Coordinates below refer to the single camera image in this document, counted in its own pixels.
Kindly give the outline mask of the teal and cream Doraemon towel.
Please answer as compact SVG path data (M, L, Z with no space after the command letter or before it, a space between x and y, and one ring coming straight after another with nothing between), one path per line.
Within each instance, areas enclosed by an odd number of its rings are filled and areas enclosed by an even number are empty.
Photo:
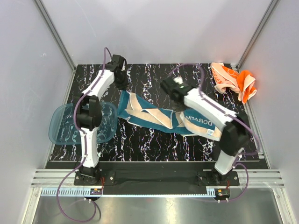
M117 108L118 117L139 127L165 133L201 136L220 141L222 132L208 118L193 109L175 112L158 108L135 93L122 91Z

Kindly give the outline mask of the orange and cream Doraemon towel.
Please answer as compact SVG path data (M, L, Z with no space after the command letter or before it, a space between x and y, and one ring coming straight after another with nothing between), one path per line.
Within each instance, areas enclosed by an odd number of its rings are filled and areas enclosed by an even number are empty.
M230 89L238 94L238 100L246 104L257 92L255 88L256 79L248 70L240 73L229 69L223 63L211 63L212 75L215 81L215 89L223 94Z

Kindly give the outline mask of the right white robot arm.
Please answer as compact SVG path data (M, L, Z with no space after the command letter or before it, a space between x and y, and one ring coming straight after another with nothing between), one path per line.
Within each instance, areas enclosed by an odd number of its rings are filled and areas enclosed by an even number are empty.
M160 83L163 91L176 103L194 109L211 121L221 132L220 154L214 169L217 177L229 174L242 148L250 142L247 116L239 117L185 82L180 77L168 77Z

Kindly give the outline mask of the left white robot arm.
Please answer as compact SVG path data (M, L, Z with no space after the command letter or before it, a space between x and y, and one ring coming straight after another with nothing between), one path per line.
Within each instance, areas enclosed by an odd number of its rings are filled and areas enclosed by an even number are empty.
M76 101L73 118L80 134L82 150L82 159L76 168L79 177L101 181L97 153L97 131L102 121L100 99L112 84L120 90L128 86L126 66L124 57L112 55L110 62L103 64L96 78Z

